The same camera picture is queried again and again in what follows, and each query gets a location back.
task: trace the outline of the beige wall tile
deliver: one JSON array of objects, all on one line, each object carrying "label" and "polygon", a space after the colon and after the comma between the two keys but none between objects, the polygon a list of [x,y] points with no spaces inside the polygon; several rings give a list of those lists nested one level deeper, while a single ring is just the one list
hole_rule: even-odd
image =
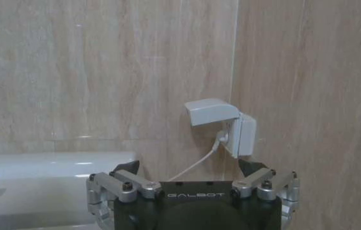
[{"label": "beige wall tile", "polygon": [[[168,135],[189,138],[184,103],[230,97],[237,1],[177,1],[170,26]],[[193,133],[210,137],[209,128]]]},{"label": "beige wall tile", "polygon": [[0,141],[51,138],[48,4],[0,1]]},{"label": "beige wall tile", "polygon": [[292,229],[361,229],[361,1],[240,7],[233,103],[258,121],[253,159],[298,171]]},{"label": "beige wall tile", "polygon": [[158,1],[149,4],[55,4],[56,139],[165,137],[166,57],[157,44],[166,42],[170,12]]},{"label": "beige wall tile", "polygon": [[44,153],[55,151],[53,141],[11,141],[0,142],[0,155]]}]

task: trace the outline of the white ceramic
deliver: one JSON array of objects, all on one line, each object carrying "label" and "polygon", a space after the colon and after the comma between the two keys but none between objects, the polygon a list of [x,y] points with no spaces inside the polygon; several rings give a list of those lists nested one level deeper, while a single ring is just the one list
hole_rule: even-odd
[{"label": "white ceramic", "polygon": [[134,159],[133,152],[0,155],[0,229],[91,229],[85,180]]}]

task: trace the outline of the white cable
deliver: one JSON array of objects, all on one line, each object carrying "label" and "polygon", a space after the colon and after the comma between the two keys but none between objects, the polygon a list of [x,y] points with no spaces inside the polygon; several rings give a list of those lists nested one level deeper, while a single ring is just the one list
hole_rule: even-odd
[{"label": "white cable", "polygon": [[217,151],[218,149],[218,146],[220,146],[220,142],[226,142],[228,141],[228,135],[221,131],[218,132],[217,134],[217,137],[216,137],[216,141],[214,141],[214,144],[213,144],[213,147],[212,147],[212,150],[208,152],[208,154],[194,163],[192,164],[190,167],[188,167],[180,174],[177,174],[174,177],[172,177],[168,181],[173,181],[176,180],[178,177],[182,176],[182,174],[185,174],[192,168],[194,168],[198,164],[201,164],[201,162],[205,161],[205,159],[208,159],[213,153]]}]

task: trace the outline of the silver metal bracket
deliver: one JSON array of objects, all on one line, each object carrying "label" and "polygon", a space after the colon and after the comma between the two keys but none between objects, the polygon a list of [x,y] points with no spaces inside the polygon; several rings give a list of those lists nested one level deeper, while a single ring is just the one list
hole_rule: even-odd
[{"label": "silver metal bracket", "polygon": [[273,171],[268,168],[262,168],[242,180],[233,181],[233,190],[238,191],[240,198],[252,196],[252,190],[273,176]]},{"label": "silver metal bracket", "polygon": [[298,209],[300,179],[296,172],[276,175],[268,183],[257,186],[257,195],[262,200],[274,200],[277,196],[282,200],[282,230],[288,228],[292,215]]},{"label": "silver metal bracket", "polygon": [[154,199],[161,192],[161,184],[152,182],[132,174],[126,170],[118,170],[113,176],[104,172],[92,174],[87,179],[88,211],[96,216],[96,222],[101,229],[114,229],[113,201],[118,199],[130,203],[137,199],[137,192]]}]

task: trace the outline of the screw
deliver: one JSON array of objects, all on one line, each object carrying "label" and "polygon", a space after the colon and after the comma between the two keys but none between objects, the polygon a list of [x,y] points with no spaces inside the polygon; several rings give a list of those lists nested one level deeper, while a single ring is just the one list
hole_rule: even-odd
[{"label": "screw", "polygon": [[130,182],[125,182],[122,185],[124,192],[128,192],[133,189],[133,184]]},{"label": "screw", "polygon": [[95,180],[95,176],[96,176],[96,174],[91,174],[91,175],[89,175],[89,180],[91,180],[91,181]]},{"label": "screw", "polygon": [[272,182],[269,180],[264,181],[261,187],[265,189],[272,189]]},{"label": "screw", "polygon": [[240,198],[240,191],[233,188],[230,190],[230,196],[232,196],[233,199],[238,199]]}]

